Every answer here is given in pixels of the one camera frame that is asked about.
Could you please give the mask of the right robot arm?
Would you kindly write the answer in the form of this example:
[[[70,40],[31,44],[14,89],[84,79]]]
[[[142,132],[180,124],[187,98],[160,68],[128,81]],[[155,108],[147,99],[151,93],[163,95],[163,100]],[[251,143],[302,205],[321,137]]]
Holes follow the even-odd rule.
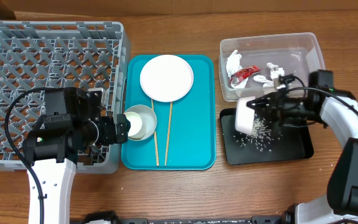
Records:
[[[358,223],[358,102],[334,87],[333,73],[310,73],[302,98],[290,97],[294,75],[278,79],[282,88],[246,101],[252,114],[279,124],[314,121],[330,127],[342,147],[329,179],[326,195],[299,203],[283,214],[281,223]]]

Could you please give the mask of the red snack wrapper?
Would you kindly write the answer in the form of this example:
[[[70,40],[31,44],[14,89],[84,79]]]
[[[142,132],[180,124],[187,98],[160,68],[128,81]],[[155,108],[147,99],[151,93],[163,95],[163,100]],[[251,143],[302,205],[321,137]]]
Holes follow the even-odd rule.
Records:
[[[256,65],[245,67],[230,76],[230,84],[233,86],[241,84],[245,79],[261,71]]]

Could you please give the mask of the small white bowl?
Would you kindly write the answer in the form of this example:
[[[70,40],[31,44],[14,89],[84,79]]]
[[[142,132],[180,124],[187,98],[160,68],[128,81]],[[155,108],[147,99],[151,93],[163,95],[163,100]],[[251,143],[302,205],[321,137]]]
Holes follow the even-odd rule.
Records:
[[[248,107],[247,103],[254,99],[255,99],[254,96],[250,96],[245,98],[239,98],[239,100],[237,101],[234,127],[235,130],[240,133],[247,134],[247,135],[252,134],[255,111],[254,109]]]

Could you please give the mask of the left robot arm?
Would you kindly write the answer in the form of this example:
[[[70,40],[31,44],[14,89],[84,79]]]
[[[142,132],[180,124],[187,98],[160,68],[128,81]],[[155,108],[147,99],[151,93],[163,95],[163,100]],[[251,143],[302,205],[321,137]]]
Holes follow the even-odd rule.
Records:
[[[74,176],[117,171],[130,123],[123,114],[79,120],[61,114],[44,116],[44,124],[23,143],[30,164],[29,223],[69,223]]]

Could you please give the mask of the white napkin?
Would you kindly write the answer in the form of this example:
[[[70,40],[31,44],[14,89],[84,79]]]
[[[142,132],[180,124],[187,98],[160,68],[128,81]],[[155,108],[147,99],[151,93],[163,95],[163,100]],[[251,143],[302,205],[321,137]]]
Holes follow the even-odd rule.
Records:
[[[253,79],[256,82],[261,83],[263,88],[273,88],[275,87],[275,80],[284,76],[285,71],[282,67],[271,62],[268,62],[266,67],[267,70],[269,70],[269,78],[267,78],[266,75],[255,75]]]
[[[242,66],[240,65],[241,58],[242,55],[239,54],[237,50],[234,50],[227,58],[226,71],[227,71],[228,78],[230,78],[231,75],[235,74],[240,69],[242,69]],[[229,85],[231,86],[231,88],[235,89],[235,93],[237,96],[241,96],[244,88],[246,87],[247,82],[248,82],[248,78],[246,78],[238,85],[232,85],[231,82],[229,82]]]

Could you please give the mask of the white rice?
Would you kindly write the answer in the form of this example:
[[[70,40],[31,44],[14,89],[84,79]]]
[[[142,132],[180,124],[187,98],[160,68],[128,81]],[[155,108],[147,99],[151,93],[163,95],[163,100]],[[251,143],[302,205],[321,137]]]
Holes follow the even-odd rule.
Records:
[[[273,145],[283,139],[281,131],[273,130],[273,123],[255,116],[251,134],[235,131],[232,135],[239,147],[254,147],[260,152],[272,152]]]

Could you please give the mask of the grey bowl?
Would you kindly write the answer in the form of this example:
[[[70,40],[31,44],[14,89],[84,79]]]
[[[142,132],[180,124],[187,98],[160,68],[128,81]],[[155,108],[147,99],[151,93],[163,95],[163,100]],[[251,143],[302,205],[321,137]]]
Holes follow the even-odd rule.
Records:
[[[151,135],[154,134],[154,129],[156,127],[155,122],[156,122],[157,116],[156,116],[155,112],[150,107],[145,106],[145,105],[131,106],[125,112],[129,112],[129,111],[136,112],[141,116],[144,126],[145,126],[145,135],[141,139],[131,139],[129,137],[128,138],[132,141],[143,141],[143,140],[146,140],[149,137],[151,137]]]

